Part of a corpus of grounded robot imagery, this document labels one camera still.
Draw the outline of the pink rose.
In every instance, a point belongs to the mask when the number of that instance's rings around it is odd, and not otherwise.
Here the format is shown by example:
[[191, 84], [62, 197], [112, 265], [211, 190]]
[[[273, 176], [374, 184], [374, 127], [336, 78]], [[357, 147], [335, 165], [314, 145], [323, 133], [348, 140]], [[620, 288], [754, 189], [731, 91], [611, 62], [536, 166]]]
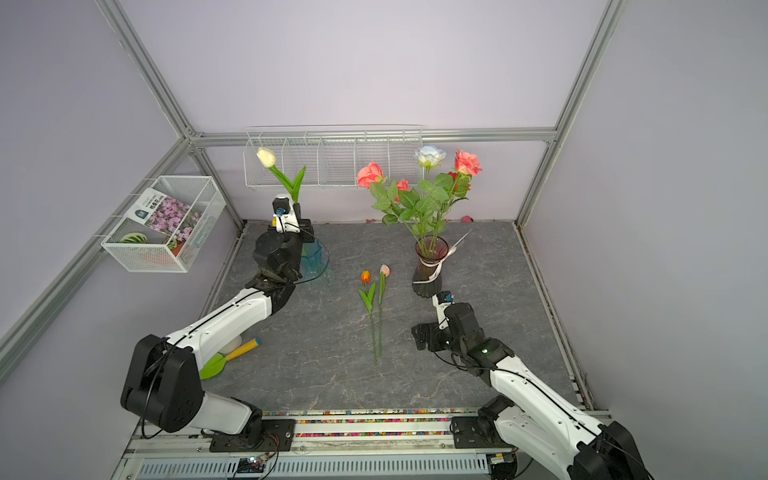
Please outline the pink rose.
[[396, 183], [391, 182], [380, 165], [370, 162], [357, 173], [357, 185], [368, 190], [374, 198], [373, 208], [382, 214], [382, 223], [390, 226], [400, 223], [406, 226], [415, 239], [421, 234], [416, 225], [416, 203], [418, 194], [398, 191]]
[[473, 178], [483, 171], [477, 155], [457, 150], [454, 159], [454, 167], [447, 174], [439, 175], [439, 186], [447, 193], [447, 200], [441, 200], [441, 206], [437, 214], [437, 233], [442, 233], [446, 228], [447, 216], [452, 207], [467, 199], [471, 189]]

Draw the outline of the white tulip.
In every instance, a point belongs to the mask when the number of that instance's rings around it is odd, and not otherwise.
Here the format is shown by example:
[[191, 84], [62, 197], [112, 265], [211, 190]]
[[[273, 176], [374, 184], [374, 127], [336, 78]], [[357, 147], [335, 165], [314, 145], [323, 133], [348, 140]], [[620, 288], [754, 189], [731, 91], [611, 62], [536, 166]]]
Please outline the white tulip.
[[256, 151], [256, 155], [262, 166], [269, 170], [286, 189], [293, 202], [298, 203], [301, 186], [306, 174], [306, 167], [302, 167], [295, 178], [290, 179], [277, 167], [277, 157], [272, 150], [265, 147], [259, 147]]

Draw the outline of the white blue rose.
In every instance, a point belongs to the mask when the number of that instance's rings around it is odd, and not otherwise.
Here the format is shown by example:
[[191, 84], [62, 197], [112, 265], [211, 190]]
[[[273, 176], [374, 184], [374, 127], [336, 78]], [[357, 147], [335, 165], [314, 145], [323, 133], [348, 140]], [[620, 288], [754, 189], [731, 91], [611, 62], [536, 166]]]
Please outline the white blue rose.
[[434, 170], [441, 166], [445, 157], [445, 151], [432, 145], [422, 146], [415, 152], [416, 161], [424, 173], [424, 178], [418, 183], [421, 198], [426, 201], [426, 207], [419, 209], [419, 227], [424, 235], [436, 232], [440, 210], [444, 200], [447, 199], [446, 194], [436, 196], [438, 187], [433, 175]]

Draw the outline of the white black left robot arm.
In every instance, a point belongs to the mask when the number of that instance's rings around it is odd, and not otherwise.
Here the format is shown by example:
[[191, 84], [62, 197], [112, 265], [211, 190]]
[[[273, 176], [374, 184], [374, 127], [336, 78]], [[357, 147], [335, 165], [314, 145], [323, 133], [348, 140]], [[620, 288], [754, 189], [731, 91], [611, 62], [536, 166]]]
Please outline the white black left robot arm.
[[123, 409], [169, 433], [190, 427], [250, 444], [261, 439], [261, 410], [205, 391], [200, 373], [241, 333], [279, 312], [302, 280], [302, 250], [315, 240], [312, 224], [289, 197], [276, 197], [272, 206], [274, 223], [255, 242], [258, 271], [246, 287], [196, 322], [136, 344]]

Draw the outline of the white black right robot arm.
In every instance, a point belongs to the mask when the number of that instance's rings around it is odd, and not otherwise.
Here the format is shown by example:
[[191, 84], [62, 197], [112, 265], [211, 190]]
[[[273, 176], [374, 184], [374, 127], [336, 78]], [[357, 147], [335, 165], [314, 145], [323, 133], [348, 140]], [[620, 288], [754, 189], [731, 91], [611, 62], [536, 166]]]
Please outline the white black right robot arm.
[[502, 341], [488, 337], [468, 303], [435, 298], [437, 320], [411, 328], [416, 347], [448, 351], [456, 368], [497, 397], [479, 417], [559, 479], [651, 479], [632, 434], [580, 410], [539, 379]]

